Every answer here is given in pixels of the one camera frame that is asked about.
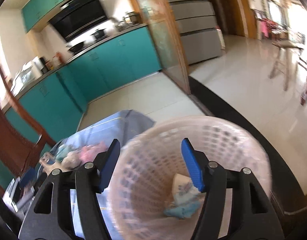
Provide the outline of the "pink plastic bag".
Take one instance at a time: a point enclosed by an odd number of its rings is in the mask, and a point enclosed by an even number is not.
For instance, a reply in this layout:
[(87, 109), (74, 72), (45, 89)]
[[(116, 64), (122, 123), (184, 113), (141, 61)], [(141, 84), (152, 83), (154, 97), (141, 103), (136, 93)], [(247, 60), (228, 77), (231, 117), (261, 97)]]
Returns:
[(83, 146), (79, 153), (81, 164), (93, 162), (99, 153), (106, 152), (107, 149), (108, 147), (103, 141), (98, 144)]

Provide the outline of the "paper cup with stripes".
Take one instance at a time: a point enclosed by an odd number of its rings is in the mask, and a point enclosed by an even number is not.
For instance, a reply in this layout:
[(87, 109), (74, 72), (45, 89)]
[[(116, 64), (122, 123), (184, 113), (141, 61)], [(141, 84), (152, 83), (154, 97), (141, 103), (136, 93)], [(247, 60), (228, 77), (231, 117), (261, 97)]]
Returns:
[(175, 174), (172, 185), (172, 195), (176, 205), (182, 205), (195, 199), (200, 195), (200, 191), (194, 187), (189, 177)]

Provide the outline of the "white tissue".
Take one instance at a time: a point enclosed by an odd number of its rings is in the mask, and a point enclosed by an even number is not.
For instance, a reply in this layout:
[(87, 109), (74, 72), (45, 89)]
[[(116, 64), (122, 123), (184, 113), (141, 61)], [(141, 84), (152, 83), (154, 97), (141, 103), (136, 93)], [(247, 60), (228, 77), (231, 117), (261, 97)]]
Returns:
[(73, 170), (81, 164), (79, 153), (76, 151), (69, 152), (62, 160), (61, 166), (66, 170)]

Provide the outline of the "light blue tissue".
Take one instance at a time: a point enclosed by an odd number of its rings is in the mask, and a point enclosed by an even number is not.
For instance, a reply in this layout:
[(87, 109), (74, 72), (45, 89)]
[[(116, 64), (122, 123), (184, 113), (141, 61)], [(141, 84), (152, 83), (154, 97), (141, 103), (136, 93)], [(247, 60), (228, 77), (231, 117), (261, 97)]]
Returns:
[(61, 163), (70, 151), (72, 151), (72, 146), (61, 145), (57, 150), (57, 154), (55, 155), (55, 160)]

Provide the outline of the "teal lower kitchen cabinets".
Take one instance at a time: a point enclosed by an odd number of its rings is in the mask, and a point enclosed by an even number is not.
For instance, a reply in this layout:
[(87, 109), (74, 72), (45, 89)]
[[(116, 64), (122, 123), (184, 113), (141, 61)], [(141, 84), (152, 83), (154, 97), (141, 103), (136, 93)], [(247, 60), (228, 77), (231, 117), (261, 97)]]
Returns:
[(76, 131), (89, 102), (160, 69), (149, 30), (139, 26), (76, 55), (16, 98), (59, 141)]

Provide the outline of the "dark wooden chair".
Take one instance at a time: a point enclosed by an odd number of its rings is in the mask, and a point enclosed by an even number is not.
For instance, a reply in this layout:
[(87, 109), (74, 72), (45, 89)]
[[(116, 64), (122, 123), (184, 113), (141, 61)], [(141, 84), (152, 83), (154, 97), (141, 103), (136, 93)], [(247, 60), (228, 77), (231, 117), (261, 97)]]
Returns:
[(54, 147), (56, 141), (51, 138), (47, 131), (23, 108), (11, 93), (1, 67), (0, 77), (6, 89), (9, 104), (39, 136), (36, 143), (26, 139), (9, 123), (0, 108), (0, 160), (13, 175), (20, 176), (28, 168), (36, 166), (45, 145)]

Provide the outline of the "black wok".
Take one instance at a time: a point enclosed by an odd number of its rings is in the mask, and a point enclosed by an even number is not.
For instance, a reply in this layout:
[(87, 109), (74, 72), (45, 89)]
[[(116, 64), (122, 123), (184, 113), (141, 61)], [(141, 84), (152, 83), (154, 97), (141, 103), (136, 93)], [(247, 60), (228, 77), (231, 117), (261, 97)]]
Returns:
[(68, 51), (72, 54), (77, 54), (79, 52), (81, 52), (82, 50), (84, 50), (85, 48), (85, 42), (79, 42), (77, 44), (75, 44), (74, 46), (71, 46), (68, 48)]

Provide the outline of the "silver refrigerator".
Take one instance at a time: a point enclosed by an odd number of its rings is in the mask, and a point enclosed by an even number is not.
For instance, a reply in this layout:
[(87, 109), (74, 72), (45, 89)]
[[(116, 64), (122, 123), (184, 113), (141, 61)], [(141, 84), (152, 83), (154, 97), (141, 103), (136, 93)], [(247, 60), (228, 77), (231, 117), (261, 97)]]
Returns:
[(188, 64), (221, 56), (217, 19), (210, 0), (168, 0)]

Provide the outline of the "black cooking pot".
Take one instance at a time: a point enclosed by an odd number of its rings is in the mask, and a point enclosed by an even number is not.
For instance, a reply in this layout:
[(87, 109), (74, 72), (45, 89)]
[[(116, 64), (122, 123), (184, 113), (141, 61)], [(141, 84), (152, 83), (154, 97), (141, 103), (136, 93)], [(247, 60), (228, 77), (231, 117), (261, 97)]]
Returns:
[(104, 29), (97, 29), (92, 36), (95, 40), (101, 40), (106, 37), (106, 33)]

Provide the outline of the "steel stock pot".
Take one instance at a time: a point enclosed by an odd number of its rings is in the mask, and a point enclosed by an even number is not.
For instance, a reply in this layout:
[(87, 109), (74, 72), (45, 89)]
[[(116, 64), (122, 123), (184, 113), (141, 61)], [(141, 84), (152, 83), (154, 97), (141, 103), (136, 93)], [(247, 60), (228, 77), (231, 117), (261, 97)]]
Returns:
[(142, 24), (142, 19), (141, 19), (140, 14), (135, 11), (127, 12), (124, 16), (124, 21), (127, 25)]

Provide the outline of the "black range hood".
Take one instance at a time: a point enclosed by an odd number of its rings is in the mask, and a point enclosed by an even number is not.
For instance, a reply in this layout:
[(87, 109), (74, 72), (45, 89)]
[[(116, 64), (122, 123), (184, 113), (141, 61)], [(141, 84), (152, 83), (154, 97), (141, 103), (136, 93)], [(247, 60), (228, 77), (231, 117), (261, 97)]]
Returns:
[(66, 42), (70, 42), (107, 20), (100, 0), (70, 0), (49, 23)]

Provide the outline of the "brown wooden door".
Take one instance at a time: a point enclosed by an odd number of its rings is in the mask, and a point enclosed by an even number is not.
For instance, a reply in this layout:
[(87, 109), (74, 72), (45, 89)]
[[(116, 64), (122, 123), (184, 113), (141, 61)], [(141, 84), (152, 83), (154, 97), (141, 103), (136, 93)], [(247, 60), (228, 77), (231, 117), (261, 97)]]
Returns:
[(220, 4), (225, 16), (227, 33), (245, 37), (244, 23), (238, 0), (220, 0)]

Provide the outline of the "glass sliding door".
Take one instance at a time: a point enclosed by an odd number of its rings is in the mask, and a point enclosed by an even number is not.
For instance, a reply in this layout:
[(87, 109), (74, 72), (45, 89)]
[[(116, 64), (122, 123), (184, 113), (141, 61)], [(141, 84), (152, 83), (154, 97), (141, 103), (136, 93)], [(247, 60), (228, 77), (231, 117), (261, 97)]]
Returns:
[(189, 95), (188, 64), (168, 0), (134, 0), (147, 24), (161, 62), (162, 72)]

